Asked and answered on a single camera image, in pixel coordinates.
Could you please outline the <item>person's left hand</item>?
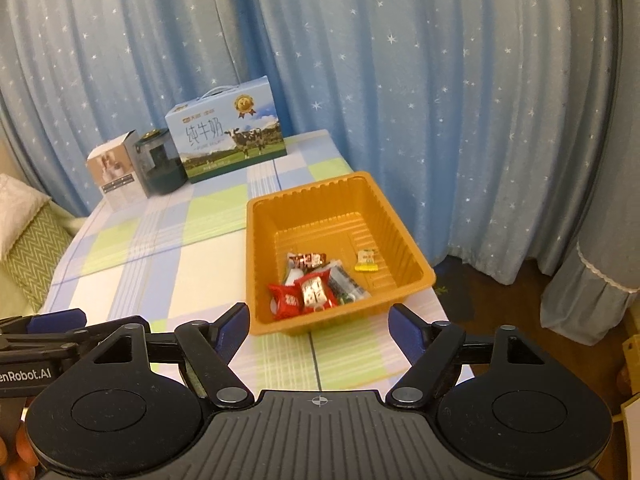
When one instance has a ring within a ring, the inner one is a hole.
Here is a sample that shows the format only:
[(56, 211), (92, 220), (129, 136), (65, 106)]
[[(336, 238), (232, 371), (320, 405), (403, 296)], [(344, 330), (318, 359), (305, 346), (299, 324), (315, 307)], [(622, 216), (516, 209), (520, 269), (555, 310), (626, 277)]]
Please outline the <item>person's left hand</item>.
[(8, 480), (32, 480), (38, 458), (26, 436), (24, 417), (1, 414), (1, 477)]

